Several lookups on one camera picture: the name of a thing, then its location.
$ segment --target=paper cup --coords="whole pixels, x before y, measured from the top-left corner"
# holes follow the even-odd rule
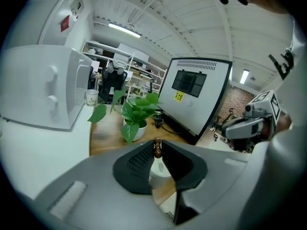
[[[85,92],[86,104],[87,105],[96,105],[98,100],[98,91],[97,90],[87,90]]]

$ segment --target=brick wall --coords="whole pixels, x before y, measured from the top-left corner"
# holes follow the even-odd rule
[[[220,123],[227,118],[229,115],[229,109],[233,108],[234,115],[237,117],[241,117],[242,113],[245,110],[245,106],[247,103],[249,103],[252,99],[255,98],[255,95],[242,90],[240,88],[237,88],[235,86],[231,86],[229,88],[228,94],[225,98],[225,102],[222,106],[222,109],[219,113],[219,116],[221,116]]]

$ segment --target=black gripper pad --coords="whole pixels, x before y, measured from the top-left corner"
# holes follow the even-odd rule
[[[199,156],[184,150],[167,140],[162,140],[162,160],[176,182],[176,190],[192,189],[205,178],[208,167]]]
[[[152,194],[148,184],[154,162],[154,143],[148,141],[121,156],[113,165],[113,176],[126,190],[134,194]]]

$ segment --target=ceiling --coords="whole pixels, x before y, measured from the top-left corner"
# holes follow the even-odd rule
[[[233,81],[261,90],[278,75],[269,60],[289,47],[293,22],[257,6],[229,0],[98,0],[95,18],[121,24],[174,57],[219,58],[233,62]]]

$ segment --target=yellow sticker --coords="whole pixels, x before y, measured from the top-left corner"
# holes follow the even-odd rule
[[[182,102],[183,96],[184,96],[183,92],[177,91],[174,99],[178,102]]]

